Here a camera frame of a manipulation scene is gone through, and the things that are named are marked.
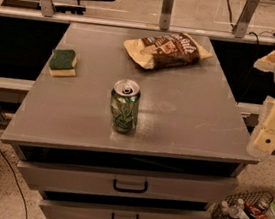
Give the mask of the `green soda can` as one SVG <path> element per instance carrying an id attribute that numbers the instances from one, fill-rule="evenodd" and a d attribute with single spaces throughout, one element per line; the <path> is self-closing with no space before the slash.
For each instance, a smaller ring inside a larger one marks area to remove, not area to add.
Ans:
<path id="1" fill-rule="evenodd" d="M 121 79 L 113 86 L 110 111 L 116 131 L 125 133 L 136 128 L 140 94 L 138 83 L 132 79 Z"/>

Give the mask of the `top grey drawer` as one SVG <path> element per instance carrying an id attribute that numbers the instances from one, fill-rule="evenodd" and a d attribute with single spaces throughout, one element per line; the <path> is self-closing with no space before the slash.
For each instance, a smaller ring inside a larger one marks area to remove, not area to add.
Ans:
<path id="1" fill-rule="evenodd" d="M 22 161 L 29 187 L 63 193 L 109 195 L 200 203 L 219 202 L 238 185 L 233 177 L 187 175 L 73 164 Z"/>

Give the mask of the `clear plastic water bottle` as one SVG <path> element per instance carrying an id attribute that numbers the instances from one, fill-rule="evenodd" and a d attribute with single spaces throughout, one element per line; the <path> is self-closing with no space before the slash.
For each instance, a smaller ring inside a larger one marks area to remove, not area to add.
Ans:
<path id="1" fill-rule="evenodd" d="M 237 199 L 234 203 L 228 208 L 229 216 L 231 218 L 238 218 L 238 219 L 249 219 L 249 216 L 244 211 L 245 204 L 243 199 Z"/>

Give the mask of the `red snack package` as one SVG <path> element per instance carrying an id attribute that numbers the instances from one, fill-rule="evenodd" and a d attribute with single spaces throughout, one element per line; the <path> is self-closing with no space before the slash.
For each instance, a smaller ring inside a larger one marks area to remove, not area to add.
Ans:
<path id="1" fill-rule="evenodd" d="M 254 206 L 254 204 L 245 203 L 245 209 L 256 219 L 269 219 L 259 208 Z"/>

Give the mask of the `brown and cream chip bag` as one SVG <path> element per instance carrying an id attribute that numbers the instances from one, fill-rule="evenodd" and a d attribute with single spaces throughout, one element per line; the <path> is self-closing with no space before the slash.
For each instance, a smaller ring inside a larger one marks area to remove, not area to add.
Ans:
<path id="1" fill-rule="evenodd" d="M 148 70 L 181 67 L 212 57 L 188 33 L 131 39 L 123 44 L 133 61 Z"/>

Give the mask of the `middle grey drawer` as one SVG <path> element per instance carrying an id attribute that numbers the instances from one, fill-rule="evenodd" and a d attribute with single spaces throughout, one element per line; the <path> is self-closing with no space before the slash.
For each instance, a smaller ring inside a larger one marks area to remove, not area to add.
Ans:
<path id="1" fill-rule="evenodd" d="M 207 211 L 43 200 L 47 219 L 209 219 Z"/>

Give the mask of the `grey drawer cabinet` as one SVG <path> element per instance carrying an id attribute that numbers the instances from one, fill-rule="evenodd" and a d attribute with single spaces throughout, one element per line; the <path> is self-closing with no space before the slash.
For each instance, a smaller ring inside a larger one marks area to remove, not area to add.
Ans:
<path id="1" fill-rule="evenodd" d="M 125 50 L 140 30 L 72 23 L 76 73 L 43 71 L 2 140 L 49 219 L 208 219 L 253 163 L 216 57 L 159 70 Z"/>

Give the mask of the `green and yellow sponge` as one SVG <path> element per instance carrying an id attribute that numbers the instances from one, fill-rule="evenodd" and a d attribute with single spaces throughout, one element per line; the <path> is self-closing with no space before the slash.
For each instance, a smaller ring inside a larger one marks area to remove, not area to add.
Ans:
<path id="1" fill-rule="evenodd" d="M 49 61 L 50 75 L 53 77 L 73 77 L 76 75 L 77 55 L 73 49 L 53 50 Z"/>

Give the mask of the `right metal barrier post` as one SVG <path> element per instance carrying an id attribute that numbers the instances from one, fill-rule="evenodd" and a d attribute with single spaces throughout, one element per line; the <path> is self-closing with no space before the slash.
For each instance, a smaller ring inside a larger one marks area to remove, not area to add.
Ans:
<path id="1" fill-rule="evenodd" d="M 253 18 L 254 12 L 257 9 L 260 0 L 247 0 L 241 11 L 238 21 L 233 27 L 233 35 L 235 38 L 244 38 L 247 32 L 248 25 Z"/>

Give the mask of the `middle metal barrier post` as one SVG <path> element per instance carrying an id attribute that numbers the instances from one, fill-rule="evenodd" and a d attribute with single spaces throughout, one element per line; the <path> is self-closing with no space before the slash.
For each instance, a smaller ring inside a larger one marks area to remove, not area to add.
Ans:
<path id="1" fill-rule="evenodd" d="M 170 27 L 171 12 L 173 11 L 174 0 L 163 0 L 160 11 L 159 29 L 168 30 Z"/>

